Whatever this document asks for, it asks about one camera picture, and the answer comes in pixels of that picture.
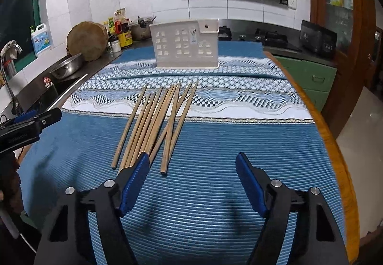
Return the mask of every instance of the silver screw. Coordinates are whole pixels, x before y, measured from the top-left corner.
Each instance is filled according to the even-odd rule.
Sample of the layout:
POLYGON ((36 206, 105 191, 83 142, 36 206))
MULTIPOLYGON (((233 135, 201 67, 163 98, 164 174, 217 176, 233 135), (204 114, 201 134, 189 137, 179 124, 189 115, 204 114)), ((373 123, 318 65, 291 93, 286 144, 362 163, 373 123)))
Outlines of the silver screw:
POLYGON ((108 179, 105 183, 104 186, 107 188, 113 187, 114 186, 114 180, 108 179))
POLYGON ((71 195, 74 193, 74 187, 68 187, 66 190, 65 190, 65 193, 67 195, 71 195))
POLYGON ((319 190, 318 187, 311 187, 310 188, 310 191, 311 193, 313 193, 314 195, 319 195, 321 193, 321 191, 319 190))
POLYGON ((281 187, 282 186, 282 182, 278 179, 274 179, 271 181, 271 185, 273 185, 274 187, 281 187))

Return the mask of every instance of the microwave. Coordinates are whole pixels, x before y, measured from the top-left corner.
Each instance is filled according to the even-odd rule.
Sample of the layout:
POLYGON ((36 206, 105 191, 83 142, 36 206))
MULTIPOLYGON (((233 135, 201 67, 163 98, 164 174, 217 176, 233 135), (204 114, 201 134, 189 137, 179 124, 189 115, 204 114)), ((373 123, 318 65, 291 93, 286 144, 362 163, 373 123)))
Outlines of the microwave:
POLYGON ((338 35, 317 24, 302 21, 299 41, 306 49, 320 57, 332 59, 338 35))

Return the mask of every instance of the chopstick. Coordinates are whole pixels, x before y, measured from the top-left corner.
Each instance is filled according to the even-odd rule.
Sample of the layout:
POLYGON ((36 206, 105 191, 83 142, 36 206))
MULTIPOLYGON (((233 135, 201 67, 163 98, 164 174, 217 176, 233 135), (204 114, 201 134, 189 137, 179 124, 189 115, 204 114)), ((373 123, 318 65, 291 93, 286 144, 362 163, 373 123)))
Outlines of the chopstick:
POLYGON ((136 150, 136 147, 137 147, 137 143, 138 143, 138 140, 139 140, 139 138, 141 136, 141 132, 142 132, 142 130, 144 128, 144 125, 146 124, 146 119, 147 119, 147 117, 149 115, 149 112, 150 112, 150 110, 152 108, 152 104, 153 104, 153 100, 154 100, 155 96, 156 96, 155 93, 150 96, 149 103, 148 103, 148 105, 145 108, 144 115, 143 115, 143 117, 141 119, 141 122, 140 122, 140 125, 139 125, 139 127, 137 129, 137 133, 135 134, 135 139, 133 140, 132 148, 130 149, 130 152, 129 152, 128 159, 126 161, 125 167, 131 167, 135 163, 135 159, 133 159, 133 158, 135 156, 135 150, 136 150))
POLYGON ((139 116, 137 118, 137 121, 135 122, 135 127, 133 128, 133 131, 132 131, 132 133, 130 135, 130 138, 129 138, 129 141, 128 141, 128 145, 127 145, 127 147, 125 149, 125 152, 124 152, 124 155, 122 157, 122 161, 121 161, 120 167, 118 169, 118 172, 120 172, 125 167, 125 165, 126 165, 129 153, 130 153, 132 145, 133 145, 133 141, 135 139, 135 134, 137 133, 137 130, 138 130, 139 125, 141 123, 141 120, 142 120, 142 117, 144 115, 144 111, 146 109, 148 101, 149 101, 149 97, 146 97, 145 103, 143 104, 143 106, 141 108, 141 111, 140 111, 140 114, 139 114, 139 116))
POLYGON ((153 112, 154 112, 154 110, 155 110, 155 108, 156 108, 156 106, 157 106, 158 100, 159 100, 159 98, 160 98, 161 91, 162 91, 162 89, 159 91, 159 93, 154 94, 154 95, 156 95, 156 97, 155 97, 155 99, 154 99, 154 101, 153 101, 153 103, 152 103, 152 106, 150 107, 149 114, 147 115, 147 118, 146 118, 144 127, 142 128, 140 137, 139 137, 138 142, 137 142, 137 145, 136 145, 136 147, 135 147, 135 152, 133 153, 133 158, 132 158, 132 160, 134 160, 134 161, 137 159, 138 155, 139 155, 140 152, 142 151, 142 150, 141 150, 141 145, 142 145, 144 139, 147 137, 147 135, 149 135, 149 134, 147 134, 147 130, 148 130, 149 124, 150 124, 151 121, 152 121, 153 112))
POLYGON ((145 94, 145 91, 146 91, 146 88, 147 88, 147 84, 142 88, 141 90, 141 93, 140 93, 140 96, 132 110, 132 113, 130 114, 130 117, 128 119, 128 122, 126 123, 126 126, 125 126, 125 129, 122 133, 122 136, 121 136, 121 139, 120 139, 120 142, 118 143, 118 146, 117 146, 117 149, 116 149, 116 153, 114 154, 114 158, 113 158, 113 161, 112 161, 112 169, 116 169, 117 168, 117 164, 118 164, 118 160, 120 158, 120 155, 121 155, 121 151, 122 151, 122 148, 124 146, 124 143, 125 143, 125 140, 126 140, 126 136, 128 135, 129 133, 129 129, 130 129, 130 126, 135 118, 135 114, 137 112, 137 109, 138 107, 140 106, 140 103, 142 101, 142 98, 144 97, 144 94, 145 94))
POLYGON ((169 160, 168 160, 168 164, 166 165, 166 171, 167 171, 167 167, 168 167, 169 162, 170 162, 170 158, 172 157, 172 153, 173 153, 175 144, 177 143, 178 136, 180 135, 181 128, 183 126, 183 123, 185 122, 186 115, 187 115, 187 113, 189 111, 189 108, 190 108, 190 105, 191 105, 191 103, 193 101, 193 97, 194 97, 195 91, 197 89, 197 86, 198 86, 198 81, 195 83, 194 88, 193 88, 192 92, 189 95, 189 99, 188 99, 188 101, 187 101, 187 103, 185 105, 185 108, 183 109, 181 118, 180 118, 180 120, 179 120, 179 122, 177 124, 177 127, 175 128, 174 135, 172 137, 171 147, 170 147, 169 160))
MULTIPOLYGON (((186 87, 186 89, 183 91, 182 96, 181 96, 180 100, 179 100, 178 103, 177 103, 177 112, 180 110, 183 101, 184 101, 185 98, 187 97, 187 94, 188 94, 188 92, 189 92, 189 90, 190 90, 190 88, 191 88, 191 85, 192 85, 192 84, 189 83, 189 85, 188 85, 188 86, 186 87)), ((165 138, 165 135, 166 135, 166 133, 167 133, 168 127, 169 127, 169 122, 166 124, 166 126, 165 126, 165 128, 163 129, 163 131, 162 131, 160 137, 158 138, 158 141, 157 141, 155 147, 153 148, 153 151, 148 151, 148 150, 146 150, 146 152, 147 152, 148 154, 150 154, 150 165, 152 165, 152 163, 153 163, 153 161, 154 161, 154 158, 156 157, 156 155, 157 155, 157 153, 158 153, 158 151, 159 151, 159 149, 160 149, 160 146, 161 146, 161 144, 162 144, 162 141, 163 141, 163 139, 165 138)))
POLYGON ((170 102, 172 101, 172 97, 173 97, 174 91, 175 91, 175 86, 172 86, 170 88, 170 90, 168 91, 167 95, 166 95, 165 101, 162 104, 160 112, 158 113, 156 122, 153 125, 153 128, 152 128, 152 131, 150 133, 147 145, 145 147, 145 152, 147 152, 148 154, 150 154, 150 152, 152 150, 152 147, 154 145, 154 142, 156 140, 158 131, 160 131, 162 122, 163 122, 163 120, 164 120, 164 118, 166 116, 166 113, 168 111, 170 102))
POLYGON ((167 172, 167 165, 169 163, 170 145, 172 142, 174 119, 175 119, 175 115, 177 114, 177 105, 178 105, 177 101, 180 95, 180 87, 181 87, 181 84, 179 83, 174 93, 172 112, 170 114, 170 119, 168 122, 169 126, 167 127, 165 147, 163 149, 163 154, 162 154, 161 173, 167 172))
MULTIPOLYGON (((164 102, 164 100, 165 100, 165 98, 166 98, 166 94, 168 93, 168 91, 169 91, 169 89, 165 89, 165 91, 164 91, 164 93, 163 93, 163 95, 162 95, 162 97, 161 97, 161 100, 160 100, 160 102, 158 103, 157 109, 156 109, 156 111, 154 112, 154 115, 153 115, 153 117, 152 117, 152 120, 150 121, 150 125, 149 125, 149 127, 147 128, 147 132, 146 132, 146 134, 149 135, 149 136, 150 136, 150 133, 152 132, 153 125, 154 125, 154 123, 156 122, 158 113, 159 113, 160 110, 161 110, 162 104, 163 104, 163 102, 164 102)), ((158 95, 161 95, 161 92, 162 92, 162 87, 160 88, 160 92, 158 92, 158 95)), ((141 145, 141 152, 142 152, 142 151, 146 152, 145 149, 146 149, 147 142, 148 142, 148 140, 149 140, 149 136, 146 136, 146 137, 144 138, 144 141, 142 142, 142 145, 141 145)))

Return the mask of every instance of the blue label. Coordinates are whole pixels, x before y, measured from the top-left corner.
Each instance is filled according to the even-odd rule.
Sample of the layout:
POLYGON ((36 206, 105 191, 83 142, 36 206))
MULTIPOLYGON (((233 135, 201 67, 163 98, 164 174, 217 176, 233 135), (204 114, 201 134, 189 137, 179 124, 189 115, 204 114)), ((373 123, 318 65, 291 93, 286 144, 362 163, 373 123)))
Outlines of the blue label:
POLYGON ((41 52, 42 50, 51 45, 49 42, 48 32, 46 31, 42 34, 39 34, 38 36, 33 37, 32 42, 35 54, 41 52))

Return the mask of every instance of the floor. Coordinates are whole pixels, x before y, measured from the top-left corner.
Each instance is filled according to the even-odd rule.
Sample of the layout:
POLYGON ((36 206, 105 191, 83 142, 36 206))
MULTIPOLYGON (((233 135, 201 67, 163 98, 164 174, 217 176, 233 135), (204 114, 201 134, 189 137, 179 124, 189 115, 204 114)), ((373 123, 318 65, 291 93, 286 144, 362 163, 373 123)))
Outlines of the floor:
POLYGON ((358 202, 360 237, 383 219, 383 102, 363 88, 337 138, 358 202))

